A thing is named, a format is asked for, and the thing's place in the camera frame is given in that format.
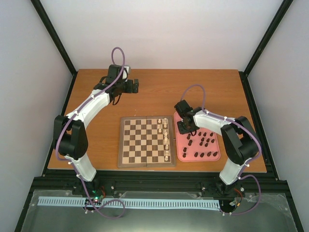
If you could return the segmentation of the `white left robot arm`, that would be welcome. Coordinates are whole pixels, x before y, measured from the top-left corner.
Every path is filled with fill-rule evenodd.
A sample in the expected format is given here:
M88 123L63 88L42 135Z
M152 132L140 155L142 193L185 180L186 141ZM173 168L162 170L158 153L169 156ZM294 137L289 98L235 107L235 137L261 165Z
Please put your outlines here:
M104 107L118 103L115 98L123 93L138 93L139 81L128 78L130 71L129 65L110 65L107 76L100 79L81 105L54 120L52 146L56 158L73 166L77 177L84 180L84 190L92 195L99 192L100 182L95 179L96 169L87 155L86 128Z

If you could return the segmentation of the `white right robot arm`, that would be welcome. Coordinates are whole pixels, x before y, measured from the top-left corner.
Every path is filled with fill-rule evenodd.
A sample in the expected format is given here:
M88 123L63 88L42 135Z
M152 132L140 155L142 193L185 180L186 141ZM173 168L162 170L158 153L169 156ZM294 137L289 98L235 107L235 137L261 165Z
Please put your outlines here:
M203 91L202 106L195 109L184 99L187 91L193 87L200 87ZM181 118L177 127L181 134L208 129L222 137L227 161L219 178L226 186L232 185L242 179L241 174L245 167L250 166L250 162L262 155L261 142L246 117L232 118L215 114L204 108L205 101L206 91L202 85L188 87L180 101L174 105Z

